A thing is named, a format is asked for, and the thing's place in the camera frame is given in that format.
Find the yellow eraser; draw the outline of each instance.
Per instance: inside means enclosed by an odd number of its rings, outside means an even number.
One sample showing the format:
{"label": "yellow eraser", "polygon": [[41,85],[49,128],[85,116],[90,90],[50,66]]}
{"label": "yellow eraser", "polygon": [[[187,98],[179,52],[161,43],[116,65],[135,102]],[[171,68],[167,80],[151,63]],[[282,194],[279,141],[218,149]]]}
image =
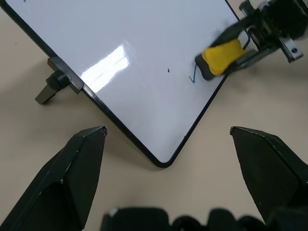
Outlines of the yellow eraser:
{"label": "yellow eraser", "polygon": [[203,59],[207,62],[211,72],[220,76],[231,63],[245,54],[238,39],[219,46],[210,47],[202,52]]}

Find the beige table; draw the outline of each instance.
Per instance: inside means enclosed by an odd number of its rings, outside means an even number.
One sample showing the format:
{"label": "beige table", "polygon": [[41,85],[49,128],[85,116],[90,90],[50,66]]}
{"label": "beige table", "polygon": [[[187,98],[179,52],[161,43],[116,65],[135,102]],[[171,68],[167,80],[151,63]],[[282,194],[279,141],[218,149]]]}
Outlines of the beige table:
{"label": "beige table", "polygon": [[[108,136],[86,230],[98,231],[103,213],[117,205],[159,206],[171,220],[189,214],[202,223],[214,207],[260,217],[229,135],[233,125],[280,136],[308,163],[306,57],[288,64],[277,52],[229,77],[175,163],[161,170],[85,95],[68,88],[39,106],[34,98],[52,73],[47,56],[2,10],[0,28],[0,221],[73,134],[98,125]],[[308,40],[298,45],[308,55]]]}

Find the table surface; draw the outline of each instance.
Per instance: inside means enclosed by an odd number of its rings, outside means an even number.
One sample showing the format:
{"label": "table surface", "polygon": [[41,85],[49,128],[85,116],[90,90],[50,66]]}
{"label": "table surface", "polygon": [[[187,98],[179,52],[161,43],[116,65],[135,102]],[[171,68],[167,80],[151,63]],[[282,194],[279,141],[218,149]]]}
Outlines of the table surface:
{"label": "table surface", "polygon": [[[240,1],[231,3],[237,9]],[[66,89],[48,106],[38,105],[34,98],[52,73],[47,56],[1,9],[0,28],[0,222],[73,134],[99,125],[108,136],[86,231],[98,231],[115,206],[158,206],[170,220],[189,214],[202,223],[214,207],[260,217],[231,126],[276,134],[308,163],[307,57],[288,64],[277,52],[230,76],[174,164],[160,170],[84,94]],[[308,54],[306,40],[297,44]]]}
{"label": "table surface", "polygon": [[193,83],[195,56],[237,21],[225,0],[6,1],[161,163],[223,79]]}

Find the whiteboard stand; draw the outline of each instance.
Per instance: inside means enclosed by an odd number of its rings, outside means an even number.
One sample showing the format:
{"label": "whiteboard stand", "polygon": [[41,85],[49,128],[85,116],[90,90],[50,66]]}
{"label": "whiteboard stand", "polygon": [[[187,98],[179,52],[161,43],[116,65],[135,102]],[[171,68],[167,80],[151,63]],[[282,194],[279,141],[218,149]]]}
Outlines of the whiteboard stand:
{"label": "whiteboard stand", "polygon": [[[161,168],[174,162],[227,78],[206,82],[197,71],[192,81],[195,56],[238,20],[227,0],[0,0],[0,6],[49,56],[55,71],[38,103],[66,86],[85,92]],[[239,39],[243,47],[250,41],[245,33]],[[116,55],[120,71],[107,82],[99,79],[104,83],[97,88],[89,79]]]}

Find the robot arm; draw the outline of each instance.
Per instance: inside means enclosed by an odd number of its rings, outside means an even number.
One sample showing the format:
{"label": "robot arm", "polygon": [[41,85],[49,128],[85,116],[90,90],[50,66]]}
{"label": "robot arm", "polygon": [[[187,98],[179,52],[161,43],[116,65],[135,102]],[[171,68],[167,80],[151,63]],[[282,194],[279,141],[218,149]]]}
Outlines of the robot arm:
{"label": "robot arm", "polygon": [[[294,40],[308,35],[308,1],[271,0],[254,9],[250,1],[246,0],[240,5],[240,10],[245,18],[228,27],[208,49],[222,47],[246,30],[257,51],[248,51],[230,60],[228,67],[220,74],[229,75],[245,69],[278,49],[282,49],[290,63],[303,57]],[[211,64],[204,59],[204,55],[198,55],[195,61],[206,80],[215,76],[209,72]]]}

